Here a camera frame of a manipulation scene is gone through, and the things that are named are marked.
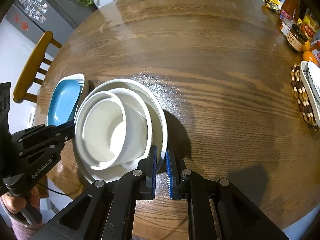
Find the left hand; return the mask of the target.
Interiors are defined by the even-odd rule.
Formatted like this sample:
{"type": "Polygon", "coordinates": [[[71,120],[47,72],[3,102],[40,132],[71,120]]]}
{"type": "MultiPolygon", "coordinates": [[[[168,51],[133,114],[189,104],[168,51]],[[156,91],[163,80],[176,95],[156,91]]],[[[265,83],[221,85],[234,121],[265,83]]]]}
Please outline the left hand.
{"type": "MultiPolygon", "coordinates": [[[[23,197],[10,196],[8,193],[1,196],[4,206],[13,214],[19,213],[26,207],[26,200],[23,197]]],[[[33,187],[29,194],[29,201],[31,205],[39,209],[40,208],[40,195],[36,187],[33,187]]]]}

